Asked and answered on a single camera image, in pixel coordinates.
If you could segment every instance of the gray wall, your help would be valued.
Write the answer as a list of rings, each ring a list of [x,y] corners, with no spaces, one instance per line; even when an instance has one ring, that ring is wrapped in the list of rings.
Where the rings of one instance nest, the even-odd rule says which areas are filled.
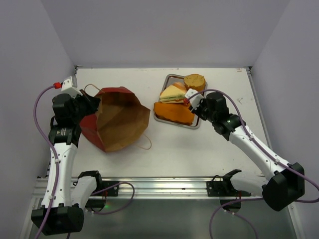
[[[36,177],[49,162],[49,148],[33,123],[34,100],[42,89],[71,74],[73,66],[38,0],[1,0],[0,32],[0,235],[14,239]],[[55,93],[46,94],[39,106],[46,132]]]
[[[289,0],[42,0],[75,64],[252,66]]]
[[[319,1],[291,0],[253,67],[273,148],[319,183]],[[310,184],[305,199],[319,196]],[[319,204],[299,204],[308,239],[319,237]]]

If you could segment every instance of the paper bag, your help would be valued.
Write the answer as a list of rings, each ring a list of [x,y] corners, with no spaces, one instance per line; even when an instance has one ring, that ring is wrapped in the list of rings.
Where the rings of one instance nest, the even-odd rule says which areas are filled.
[[[140,138],[149,125],[150,110],[125,87],[103,88],[98,111],[80,122],[82,134],[105,152],[120,150]]]

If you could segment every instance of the baking tray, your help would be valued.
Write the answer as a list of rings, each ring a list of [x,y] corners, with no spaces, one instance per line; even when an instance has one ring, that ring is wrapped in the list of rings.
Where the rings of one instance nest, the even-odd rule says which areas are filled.
[[[164,81],[164,85],[161,91],[165,90],[168,86],[170,86],[171,84],[175,83],[175,82],[182,82],[184,84],[184,77],[185,76],[180,76],[180,75],[175,75],[175,74],[169,74],[166,76],[166,79]],[[165,119],[159,119],[157,117],[157,115],[154,113],[154,118],[155,120],[159,121],[159,122],[163,122],[163,123],[170,123],[176,126],[180,126],[180,127],[185,127],[185,128],[190,128],[190,129],[197,129],[200,126],[200,118],[195,115],[194,117],[194,121],[192,125],[186,125],[186,124],[182,124],[182,123],[176,123],[176,122],[172,122],[169,120],[165,120]]]

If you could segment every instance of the white table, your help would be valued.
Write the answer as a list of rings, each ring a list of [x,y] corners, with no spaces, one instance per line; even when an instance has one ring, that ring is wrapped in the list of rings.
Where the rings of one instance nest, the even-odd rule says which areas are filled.
[[[99,170],[103,177],[193,177],[224,175],[233,169],[260,174],[260,170],[237,147],[218,135],[212,125],[202,121],[199,129],[187,129],[158,122],[153,104],[159,98],[168,74],[205,76],[208,88],[219,89],[237,103],[244,120],[266,142],[256,101],[246,69],[78,69],[78,87],[95,84],[99,88],[124,86],[134,92],[141,104],[151,109],[145,134],[152,140],[150,150],[129,146],[121,151],[104,153],[81,136],[72,176],[82,171]],[[88,87],[95,95],[97,90]],[[228,106],[235,113],[231,103]],[[136,143],[147,146],[141,137]]]

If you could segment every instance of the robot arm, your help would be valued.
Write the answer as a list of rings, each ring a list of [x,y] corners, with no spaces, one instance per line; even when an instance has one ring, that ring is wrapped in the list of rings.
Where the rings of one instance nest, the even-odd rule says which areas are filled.
[[[189,89],[186,98],[197,93]],[[238,148],[240,148],[262,171],[265,177],[259,177],[241,170],[233,170],[223,176],[223,180],[212,182],[217,188],[226,190],[247,191],[262,196],[265,202],[275,211],[280,211],[305,193],[305,181],[296,174],[276,164],[257,147],[246,134],[244,126],[237,115],[229,113],[226,99],[221,93],[210,93],[205,98],[201,94],[190,99],[190,110],[203,120],[212,123],[215,131]],[[251,136],[262,145],[276,160],[302,173],[304,169],[298,163],[291,165],[266,146],[254,133],[245,126]]]
[[[81,135],[80,121],[97,111],[100,99],[77,89],[75,77],[62,83],[61,94],[52,99],[55,116],[51,120],[49,140],[58,155],[59,176],[50,214],[42,232],[45,235],[79,232],[83,227],[83,210],[90,195],[102,189],[98,171],[83,172],[71,194],[71,175],[74,157]],[[56,159],[51,150],[51,168],[41,208],[32,211],[31,219],[40,227],[49,207],[56,181]]]

